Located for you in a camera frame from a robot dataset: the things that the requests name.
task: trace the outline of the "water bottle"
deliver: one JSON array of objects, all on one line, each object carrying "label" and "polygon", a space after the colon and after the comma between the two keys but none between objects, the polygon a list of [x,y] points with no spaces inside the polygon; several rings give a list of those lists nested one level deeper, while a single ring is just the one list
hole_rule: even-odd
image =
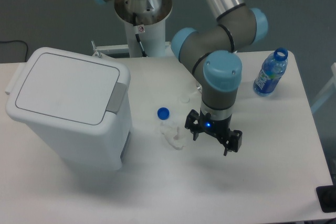
[{"label": "water bottle", "polygon": [[286,71],[287,57],[287,49],[280,47],[266,58],[253,84],[253,89],[259,96],[266,97],[274,91]]}]

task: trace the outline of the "white table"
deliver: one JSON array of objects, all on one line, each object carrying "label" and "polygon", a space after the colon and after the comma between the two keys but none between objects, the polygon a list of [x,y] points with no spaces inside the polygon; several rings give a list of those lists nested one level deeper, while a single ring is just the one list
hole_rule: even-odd
[{"label": "white table", "polygon": [[[5,112],[0,93],[1,223],[270,223],[327,219],[315,188],[331,185],[326,160],[292,53],[274,94],[252,90],[270,52],[238,54],[243,79],[231,128],[243,132],[238,153],[184,129],[201,96],[174,57],[118,59],[131,70],[134,132],[123,168],[103,176],[70,168],[25,124]],[[17,64],[0,65],[5,90]],[[181,103],[181,95],[189,103]],[[160,133],[159,107],[170,109],[185,147]]]}]

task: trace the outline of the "gray floor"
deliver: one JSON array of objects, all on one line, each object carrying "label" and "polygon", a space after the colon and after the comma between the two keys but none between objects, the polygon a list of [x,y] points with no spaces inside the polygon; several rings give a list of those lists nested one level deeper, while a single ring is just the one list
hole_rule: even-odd
[{"label": "gray floor", "polygon": [[[245,2],[264,11],[269,33],[244,51],[274,50],[280,46],[292,51],[311,102],[332,77],[330,66],[336,62],[335,0]],[[0,6],[0,40],[26,41],[29,55],[44,46],[90,55],[91,40],[97,46],[126,44],[123,24],[114,13],[113,3],[99,6],[94,0],[0,0]],[[205,31],[215,24],[205,0],[173,0],[166,40],[183,27]],[[0,63],[22,61],[24,53],[23,45],[1,44]],[[335,115],[336,95],[314,116],[327,160],[336,158]]]}]

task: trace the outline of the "robotic arm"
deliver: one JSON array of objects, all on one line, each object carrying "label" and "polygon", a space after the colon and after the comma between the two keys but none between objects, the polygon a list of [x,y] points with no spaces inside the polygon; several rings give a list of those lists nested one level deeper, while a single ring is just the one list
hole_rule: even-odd
[{"label": "robotic arm", "polygon": [[[241,131],[229,128],[242,75],[242,63],[233,52],[262,39],[268,23],[259,9],[248,9],[243,0],[207,1],[217,26],[204,33],[184,28],[174,36],[171,47],[203,89],[200,113],[192,110],[185,127],[191,130],[194,140],[202,132],[217,138],[226,155],[228,151],[238,152],[242,139]],[[171,0],[115,1],[119,17],[134,27],[161,22],[171,6]],[[143,55],[144,47],[138,37]]]},{"label": "robotic arm", "polygon": [[205,33],[182,29],[172,40],[172,50],[203,90],[201,111],[192,110],[185,127],[194,140],[201,132],[217,138],[226,155],[238,152],[242,139],[241,131],[229,128],[242,75],[242,63],[232,52],[263,38],[268,23],[260,10],[248,9],[243,0],[207,1],[218,25]]}]

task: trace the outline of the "small white object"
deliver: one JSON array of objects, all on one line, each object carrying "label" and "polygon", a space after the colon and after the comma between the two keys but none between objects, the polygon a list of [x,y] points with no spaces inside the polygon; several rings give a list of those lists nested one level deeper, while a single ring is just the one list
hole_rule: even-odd
[{"label": "small white object", "polygon": [[179,136],[179,127],[174,122],[161,122],[160,132],[167,142],[176,150],[182,150],[185,146],[184,137]]},{"label": "small white object", "polygon": [[129,83],[121,63],[40,48],[19,75],[6,112],[62,158],[116,170],[132,127]]},{"label": "small white object", "polygon": [[189,95],[187,94],[182,94],[180,96],[180,102],[182,103],[188,103],[190,101]]}]

